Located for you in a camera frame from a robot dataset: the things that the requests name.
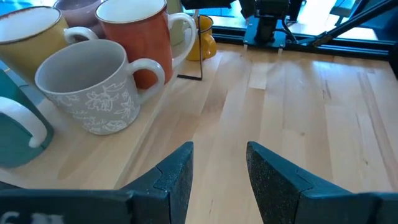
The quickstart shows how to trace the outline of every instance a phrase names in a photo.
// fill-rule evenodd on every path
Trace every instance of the gray floral mug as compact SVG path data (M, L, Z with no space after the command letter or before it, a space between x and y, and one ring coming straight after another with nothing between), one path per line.
M138 93L131 74L148 69L157 83ZM112 134L128 127L140 105L162 89L165 75L154 60L128 63L126 51L110 40L88 40L51 55L37 69L35 82L48 99L94 134Z

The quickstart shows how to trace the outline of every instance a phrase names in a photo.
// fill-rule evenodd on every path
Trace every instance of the wood grain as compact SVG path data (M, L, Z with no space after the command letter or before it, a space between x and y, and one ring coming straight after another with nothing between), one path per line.
M398 190L398 84L388 63L219 44L204 68L203 82L174 83L126 179L192 140L187 223L262 223L247 141L353 192Z
M38 109L54 127L49 147L15 169L0 169L0 181L27 189L118 189L127 169L162 107L177 71L164 89L141 105L137 119L125 130L96 136L49 100Z

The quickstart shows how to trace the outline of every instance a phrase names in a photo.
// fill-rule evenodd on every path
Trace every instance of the mug handle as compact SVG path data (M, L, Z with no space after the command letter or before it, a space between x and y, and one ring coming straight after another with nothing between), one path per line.
M32 135L29 147L37 148L44 142L47 129L43 122L24 105L0 96L0 113L18 122Z
M149 89L139 94L140 104L147 101L151 96L160 91L164 86L165 80L164 70L162 66L152 59L141 58L127 65L128 74L133 74L134 72L141 69L148 69L154 72L157 76L157 82L155 85L151 86Z
M66 28L63 30L63 35L65 36L65 40L67 40L69 44L73 44L76 42L76 39L74 38L74 36L76 35L82 35L88 40L98 39L98 36L91 29L86 27Z
M191 51L193 44L195 43L195 39L197 36L197 25L191 16L188 14L179 12L169 15L169 29L173 27L173 24L177 20L182 20L187 22L188 27L191 28L191 39L189 40L188 47L177 57L173 58L173 69L180 65L185 58L188 56L189 52Z

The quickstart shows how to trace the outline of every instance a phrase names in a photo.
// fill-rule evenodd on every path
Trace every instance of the purple mug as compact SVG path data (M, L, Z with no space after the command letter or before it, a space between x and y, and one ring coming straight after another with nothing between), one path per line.
M104 31L95 17L96 8L104 0L58 0L54 7L61 10L69 27L83 26L90 28L99 38Z

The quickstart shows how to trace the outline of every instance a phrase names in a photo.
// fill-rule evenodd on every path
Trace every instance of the mug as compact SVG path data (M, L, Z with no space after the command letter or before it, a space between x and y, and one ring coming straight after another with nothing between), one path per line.
M61 12L37 6L0 16L0 60L26 81L34 83L40 64L75 41L74 36L98 37L82 27L68 28Z
M19 87L0 70L0 166L17 167L40 155L53 127Z
M200 20L200 38L201 38L201 50L203 59L211 58L217 53L216 41L213 38L213 20L208 16L199 16ZM200 60L200 48L199 48L199 38L196 39L191 52L187 56L187 60L198 61Z
M140 69L156 74L158 82L137 92L131 76ZM141 103L162 89L164 71L159 63L140 58L127 61L123 47L110 40L72 44L51 55L37 69L37 87L91 133L105 135L128 127Z
M180 0L167 0L167 13L177 13L182 12L182 5ZM183 22L177 21L173 24L170 29L170 43L171 46L178 45L184 41L185 35L182 30Z
M159 62L165 71L165 83L171 79L173 69L185 60L195 42L195 21L184 13L168 15L164 0L107 0L98 6L96 16L106 38L121 44L130 62L139 58ZM192 32L187 48L172 58L169 29L176 21L187 22ZM157 81L156 76L147 70L136 72L134 78L137 87L143 89Z
M95 10L101 2L102 0L58 0L54 7L61 10L69 27L88 27L102 38L105 34L95 17Z

